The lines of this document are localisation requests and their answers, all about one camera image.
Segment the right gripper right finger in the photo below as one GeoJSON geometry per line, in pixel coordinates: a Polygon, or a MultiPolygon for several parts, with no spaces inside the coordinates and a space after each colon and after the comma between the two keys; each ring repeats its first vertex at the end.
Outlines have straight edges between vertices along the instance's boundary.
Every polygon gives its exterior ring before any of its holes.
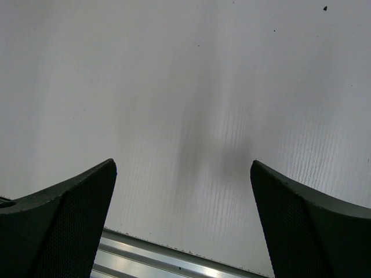
{"type": "Polygon", "coordinates": [[[370,277],[370,209],[255,160],[250,180],[275,277],[370,277]]]}

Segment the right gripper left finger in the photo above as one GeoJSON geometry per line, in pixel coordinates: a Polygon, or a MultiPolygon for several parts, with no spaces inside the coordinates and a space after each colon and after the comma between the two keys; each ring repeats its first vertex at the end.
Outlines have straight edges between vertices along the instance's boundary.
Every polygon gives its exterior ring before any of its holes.
{"type": "Polygon", "coordinates": [[[1,277],[89,277],[117,178],[113,159],[1,199],[1,277]]]}

